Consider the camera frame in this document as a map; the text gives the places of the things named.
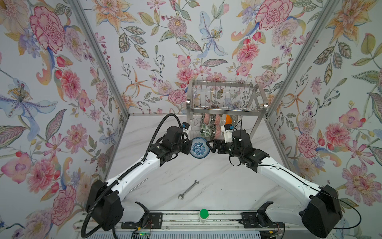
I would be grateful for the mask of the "green geometric pattern bowl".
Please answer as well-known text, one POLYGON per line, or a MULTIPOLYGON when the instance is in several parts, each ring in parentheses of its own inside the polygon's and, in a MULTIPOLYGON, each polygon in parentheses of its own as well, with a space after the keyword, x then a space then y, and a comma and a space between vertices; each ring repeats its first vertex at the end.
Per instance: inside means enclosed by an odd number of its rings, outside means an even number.
POLYGON ((231 115, 232 125, 234 126, 234 128, 242 128, 242 118, 242 115, 231 115))

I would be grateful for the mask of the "orange white bowl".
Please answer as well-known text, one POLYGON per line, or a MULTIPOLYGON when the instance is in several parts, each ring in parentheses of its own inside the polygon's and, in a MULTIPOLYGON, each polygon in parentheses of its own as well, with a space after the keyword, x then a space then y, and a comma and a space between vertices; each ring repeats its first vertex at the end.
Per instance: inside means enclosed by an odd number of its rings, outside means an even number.
POLYGON ((232 118, 231 118, 230 115, 226 115, 225 124, 230 124, 230 125, 232 125, 232 118))

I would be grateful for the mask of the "blue floral bowl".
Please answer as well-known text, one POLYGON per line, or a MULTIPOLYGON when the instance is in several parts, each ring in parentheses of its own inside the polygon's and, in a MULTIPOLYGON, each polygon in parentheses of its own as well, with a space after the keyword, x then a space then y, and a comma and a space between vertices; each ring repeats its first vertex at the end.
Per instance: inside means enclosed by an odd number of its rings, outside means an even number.
POLYGON ((192 140, 190 154, 196 159, 206 158, 210 153, 207 140, 203 137, 195 137, 192 140))

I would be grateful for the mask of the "black floral pattern bowl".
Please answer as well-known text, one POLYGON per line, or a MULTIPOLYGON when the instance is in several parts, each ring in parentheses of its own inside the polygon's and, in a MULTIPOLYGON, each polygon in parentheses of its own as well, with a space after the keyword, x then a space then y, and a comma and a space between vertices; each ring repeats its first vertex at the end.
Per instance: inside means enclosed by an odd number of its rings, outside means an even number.
POLYGON ((211 116, 210 116, 210 126, 211 127, 213 127, 213 126, 220 127, 220 123, 221 123, 221 115, 219 115, 219 114, 211 114, 211 116))

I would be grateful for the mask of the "green leaf pattern bowl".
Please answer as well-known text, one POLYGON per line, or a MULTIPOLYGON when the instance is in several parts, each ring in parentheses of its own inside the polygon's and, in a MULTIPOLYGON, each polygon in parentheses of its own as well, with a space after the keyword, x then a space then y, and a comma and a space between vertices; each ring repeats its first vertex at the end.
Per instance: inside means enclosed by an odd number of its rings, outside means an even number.
POLYGON ((210 139, 212 135, 212 129, 209 125, 202 123, 200 127, 200 137, 205 139, 210 139))

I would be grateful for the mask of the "red pattern bowl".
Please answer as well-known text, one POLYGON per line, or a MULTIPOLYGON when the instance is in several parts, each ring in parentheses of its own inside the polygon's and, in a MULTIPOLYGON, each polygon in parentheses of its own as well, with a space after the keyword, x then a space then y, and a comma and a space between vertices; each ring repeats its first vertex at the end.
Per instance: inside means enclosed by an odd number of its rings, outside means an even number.
POLYGON ((210 114, 202 114, 201 115, 201 123, 205 125, 210 124, 210 114))

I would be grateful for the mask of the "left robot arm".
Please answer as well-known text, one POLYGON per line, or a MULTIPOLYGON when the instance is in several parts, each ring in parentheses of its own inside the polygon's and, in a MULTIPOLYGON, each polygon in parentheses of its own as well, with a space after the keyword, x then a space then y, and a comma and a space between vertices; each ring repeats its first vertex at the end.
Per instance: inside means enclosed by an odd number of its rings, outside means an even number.
POLYGON ((167 114, 156 128, 144 155, 128 169, 106 182, 97 180, 92 186, 87 200, 87 215, 81 227, 81 238, 86 239, 97 230, 115 231, 118 223, 130 223, 138 231, 145 228, 150 211, 140 202, 124 203, 123 200, 137 183, 164 163, 175 159, 180 153, 189 154, 191 140, 188 122, 171 126, 159 139, 156 138, 167 118, 178 117, 167 114))

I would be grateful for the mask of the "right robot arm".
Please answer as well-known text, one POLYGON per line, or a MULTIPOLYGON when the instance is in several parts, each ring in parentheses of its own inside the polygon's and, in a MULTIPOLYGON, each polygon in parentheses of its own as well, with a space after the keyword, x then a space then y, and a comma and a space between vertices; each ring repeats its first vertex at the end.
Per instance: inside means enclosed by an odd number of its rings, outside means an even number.
POLYGON ((272 180, 298 200, 297 205, 264 203, 255 215, 242 219, 243 225, 255 224, 262 228, 276 223, 304 226, 318 238, 326 238, 332 230, 351 230, 340 226, 343 219, 341 206, 346 202, 338 198, 334 188, 309 182, 276 162, 270 155, 254 148, 250 135, 232 125, 224 126, 224 139, 207 142, 212 153, 236 157, 240 164, 272 180))

